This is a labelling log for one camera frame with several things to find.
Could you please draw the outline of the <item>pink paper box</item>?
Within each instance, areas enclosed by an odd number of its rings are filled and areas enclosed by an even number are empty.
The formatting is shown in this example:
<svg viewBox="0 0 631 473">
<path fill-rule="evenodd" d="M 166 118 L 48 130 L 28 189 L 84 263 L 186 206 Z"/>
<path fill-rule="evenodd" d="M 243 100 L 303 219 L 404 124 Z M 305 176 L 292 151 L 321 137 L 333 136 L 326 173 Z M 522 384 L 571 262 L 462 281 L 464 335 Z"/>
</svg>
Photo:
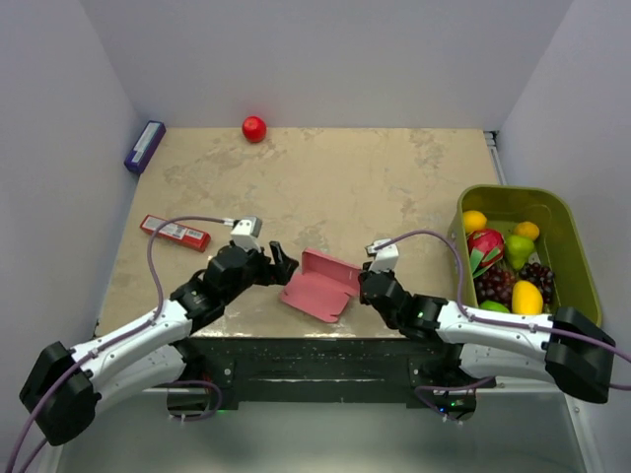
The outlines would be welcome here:
<svg viewBox="0 0 631 473">
<path fill-rule="evenodd" d="M 313 248 L 302 253 L 280 301 L 324 323 L 337 323 L 348 303 L 359 296 L 361 268 Z"/>
</svg>

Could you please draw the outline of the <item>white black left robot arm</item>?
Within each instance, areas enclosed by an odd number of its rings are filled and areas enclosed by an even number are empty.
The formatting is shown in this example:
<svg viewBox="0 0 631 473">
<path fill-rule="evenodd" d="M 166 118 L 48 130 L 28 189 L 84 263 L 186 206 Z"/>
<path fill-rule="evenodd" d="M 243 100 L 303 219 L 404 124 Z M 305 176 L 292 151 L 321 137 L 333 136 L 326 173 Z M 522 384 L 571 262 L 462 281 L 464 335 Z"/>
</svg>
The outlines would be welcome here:
<svg viewBox="0 0 631 473">
<path fill-rule="evenodd" d="M 60 342 L 38 355 L 20 400 L 53 446 L 75 439 L 106 404 L 156 384 L 197 384 L 204 363 L 181 353 L 182 341 L 219 319 L 252 286 L 285 286 L 299 263 L 277 241 L 268 250 L 222 247 L 169 297 L 123 327 L 67 348 Z"/>
</svg>

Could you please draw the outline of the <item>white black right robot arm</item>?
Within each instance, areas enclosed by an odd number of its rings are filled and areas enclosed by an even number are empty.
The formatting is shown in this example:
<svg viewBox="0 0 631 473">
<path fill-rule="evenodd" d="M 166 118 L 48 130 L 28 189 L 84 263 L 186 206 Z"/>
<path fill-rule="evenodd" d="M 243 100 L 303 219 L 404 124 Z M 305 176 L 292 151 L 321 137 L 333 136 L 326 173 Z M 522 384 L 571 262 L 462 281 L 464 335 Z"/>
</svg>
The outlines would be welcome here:
<svg viewBox="0 0 631 473">
<path fill-rule="evenodd" d="M 410 340 L 443 343 L 456 353 L 439 363 L 452 387 L 497 376 L 537 379 L 580 400 L 609 397 L 615 342 L 573 307 L 553 314 L 518 315 L 413 295 L 393 272 L 361 271 L 360 302 Z"/>
</svg>

